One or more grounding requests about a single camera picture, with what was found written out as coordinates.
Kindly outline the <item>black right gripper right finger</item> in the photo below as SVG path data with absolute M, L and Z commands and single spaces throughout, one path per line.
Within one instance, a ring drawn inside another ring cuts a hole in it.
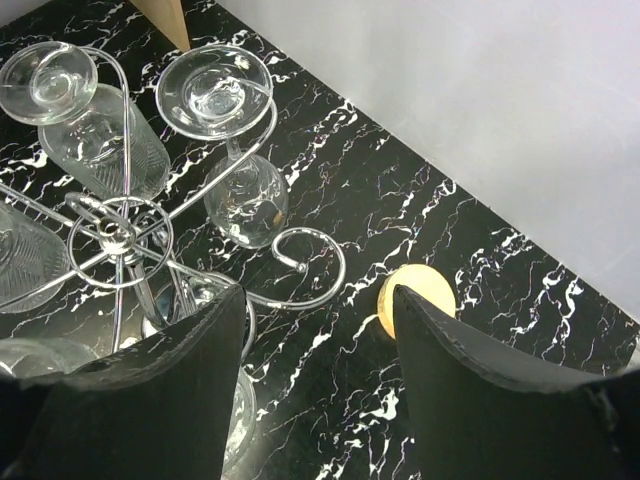
M 397 349 L 427 479 L 635 479 L 639 373 L 528 355 L 399 286 Z

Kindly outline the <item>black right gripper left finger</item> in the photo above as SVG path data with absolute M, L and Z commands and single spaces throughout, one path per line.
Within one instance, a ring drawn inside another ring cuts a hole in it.
M 5 479 L 217 479 L 244 338 L 233 285 L 71 373 L 1 380 Z

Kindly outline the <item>frosted short goblet front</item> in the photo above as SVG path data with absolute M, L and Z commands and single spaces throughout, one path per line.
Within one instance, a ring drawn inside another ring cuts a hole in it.
M 97 358 L 90 347 L 64 338 L 1 340 L 2 377 L 31 378 L 71 373 Z

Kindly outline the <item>chrome wine glass rack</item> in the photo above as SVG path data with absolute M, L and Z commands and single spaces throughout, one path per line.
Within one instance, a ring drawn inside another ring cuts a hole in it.
M 88 53 L 95 64 L 101 56 L 98 49 L 79 48 Z M 126 104 L 135 104 L 130 98 L 126 80 L 113 87 L 122 91 Z M 204 204 L 203 196 L 210 188 L 204 182 L 187 199 L 187 204 Z M 67 247 L 69 271 L 14 300 L 1 302 L 2 311 L 11 313 L 33 309 L 45 303 L 66 281 L 80 278 L 87 284 L 113 292 L 117 297 L 122 297 L 126 289 L 133 289 L 145 311 L 143 331 L 152 334 L 174 320 L 173 314 L 158 311 L 148 285 L 152 276 L 168 270 L 180 312 L 192 312 L 203 302 L 201 295 L 192 292 L 192 286 L 215 287 L 222 285 L 224 280 L 220 274 L 199 272 L 176 259 L 173 222 L 186 209 L 178 206 L 166 211 L 158 205 L 156 198 L 148 200 L 124 193 L 101 199 L 83 185 L 81 191 L 68 193 L 65 202 L 73 210 L 74 217 L 63 219 L 68 236 L 62 241 Z M 279 248 L 283 240 L 293 235 L 294 230 L 284 226 L 266 248 L 282 264 L 302 273 L 307 270 L 307 264 L 284 255 Z

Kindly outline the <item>clear patterned short goblet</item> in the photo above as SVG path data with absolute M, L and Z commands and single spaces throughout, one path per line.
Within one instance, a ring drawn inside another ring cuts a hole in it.
M 1 201 L 1 302 L 69 271 L 66 244 L 47 227 Z

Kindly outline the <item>ribbed glass goblet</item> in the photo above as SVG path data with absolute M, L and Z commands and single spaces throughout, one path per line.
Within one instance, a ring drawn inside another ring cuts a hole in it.
M 48 41 L 11 56 L 1 68 L 1 107 L 36 126 L 47 156 L 101 199 L 151 200 L 166 185 L 164 145 L 120 89 L 99 82 L 94 60 L 77 46 Z

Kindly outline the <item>clear smooth wine glass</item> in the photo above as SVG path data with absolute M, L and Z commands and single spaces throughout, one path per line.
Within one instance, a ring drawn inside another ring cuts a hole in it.
M 287 187 L 255 146 L 240 145 L 241 136 L 265 116 L 277 116 L 263 61 L 237 46 L 195 48 L 163 71 L 155 100 L 163 120 L 178 133 L 226 146 L 225 157 L 205 179 L 211 188 L 203 201 L 213 225 L 243 248 L 270 246 L 285 226 Z

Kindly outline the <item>patterned glass goblet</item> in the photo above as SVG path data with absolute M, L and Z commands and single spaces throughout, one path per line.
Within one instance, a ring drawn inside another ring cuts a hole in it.
M 241 368 L 236 383 L 232 415 L 224 453 L 221 478 L 230 479 L 252 442 L 257 418 L 256 393 L 253 383 Z

